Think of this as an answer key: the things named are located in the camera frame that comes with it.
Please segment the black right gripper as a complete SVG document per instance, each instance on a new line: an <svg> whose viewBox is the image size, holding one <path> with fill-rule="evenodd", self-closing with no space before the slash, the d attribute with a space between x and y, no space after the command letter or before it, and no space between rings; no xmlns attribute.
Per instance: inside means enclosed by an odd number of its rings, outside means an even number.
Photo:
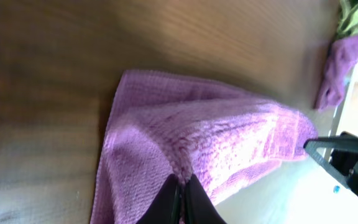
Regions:
<svg viewBox="0 0 358 224"><path fill-rule="evenodd" d="M334 136L308 139L305 151L330 176L358 196L358 138Z"/></svg>

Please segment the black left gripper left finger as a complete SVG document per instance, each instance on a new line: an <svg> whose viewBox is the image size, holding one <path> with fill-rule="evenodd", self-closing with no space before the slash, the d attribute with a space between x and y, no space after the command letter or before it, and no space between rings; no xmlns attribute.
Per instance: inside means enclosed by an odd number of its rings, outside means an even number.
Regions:
<svg viewBox="0 0 358 224"><path fill-rule="evenodd" d="M179 224L180 211L181 186L171 174L137 224Z"/></svg>

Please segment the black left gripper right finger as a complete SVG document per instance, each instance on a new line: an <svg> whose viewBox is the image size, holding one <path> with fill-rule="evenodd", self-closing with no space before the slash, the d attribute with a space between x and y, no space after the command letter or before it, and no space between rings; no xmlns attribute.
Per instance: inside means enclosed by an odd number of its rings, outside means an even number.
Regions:
<svg viewBox="0 0 358 224"><path fill-rule="evenodd" d="M186 224L226 224L195 174L186 183L184 193Z"/></svg>

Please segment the purple cloth with label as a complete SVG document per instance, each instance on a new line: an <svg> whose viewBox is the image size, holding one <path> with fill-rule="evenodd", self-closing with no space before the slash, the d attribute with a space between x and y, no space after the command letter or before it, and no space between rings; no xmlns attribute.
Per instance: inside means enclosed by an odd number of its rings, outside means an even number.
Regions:
<svg viewBox="0 0 358 224"><path fill-rule="evenodd" d="M218 204L307 154L300 111L225 83L128 70L117 87L96 175L91 223L135 223L170 174L196 175Z"/></svg>

